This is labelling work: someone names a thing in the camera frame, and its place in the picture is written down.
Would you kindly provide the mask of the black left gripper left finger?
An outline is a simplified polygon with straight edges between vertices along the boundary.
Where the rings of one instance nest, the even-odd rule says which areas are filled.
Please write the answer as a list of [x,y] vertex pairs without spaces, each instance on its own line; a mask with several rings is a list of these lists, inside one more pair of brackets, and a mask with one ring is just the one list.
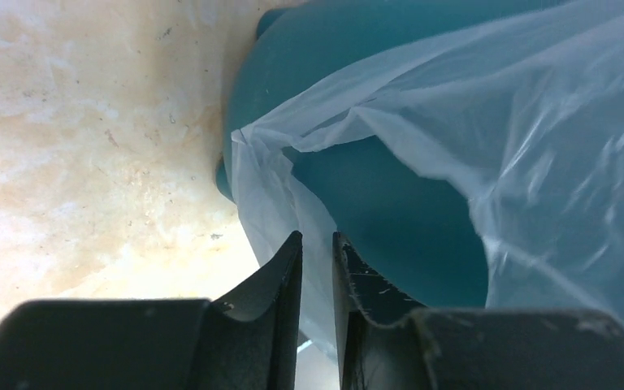
[[302,235],[216,300],[38,300],[0,322],[0,389],[291,389]]

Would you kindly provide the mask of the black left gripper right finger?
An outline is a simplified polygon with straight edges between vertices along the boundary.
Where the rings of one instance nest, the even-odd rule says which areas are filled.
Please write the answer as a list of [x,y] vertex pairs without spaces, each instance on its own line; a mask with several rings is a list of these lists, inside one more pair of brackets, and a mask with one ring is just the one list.
[[343,389],[624,389],[624,328],[597,310],[436,309],[333,236]]

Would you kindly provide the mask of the teal plastic trash bin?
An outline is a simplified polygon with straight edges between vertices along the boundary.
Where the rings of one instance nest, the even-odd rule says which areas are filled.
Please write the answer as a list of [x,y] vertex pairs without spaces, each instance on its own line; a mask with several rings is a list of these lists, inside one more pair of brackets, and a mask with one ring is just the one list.
[[[224,141],[322,78],[381,51],[549,1],[308,1],[266,11],[227,102]],[[319,152],[287,148],[292,173],[327,207],[362,259],[427,306],[482,307],[483,243],[466,199],[422,178],[378,139]]]

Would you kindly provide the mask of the light blue trash bag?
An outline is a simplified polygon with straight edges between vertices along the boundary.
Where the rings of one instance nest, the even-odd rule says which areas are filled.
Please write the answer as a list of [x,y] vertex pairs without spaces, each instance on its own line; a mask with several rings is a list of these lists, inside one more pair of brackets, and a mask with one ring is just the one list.
[[624,328],[624,1],[549,2],[351,63],[224,142],[258,261],[302,234],[301,329],[337,366],[332,244],[345,234],[294,177],[287,148],[377,137],[466,199],[486,302],[420,304],[597,310]]

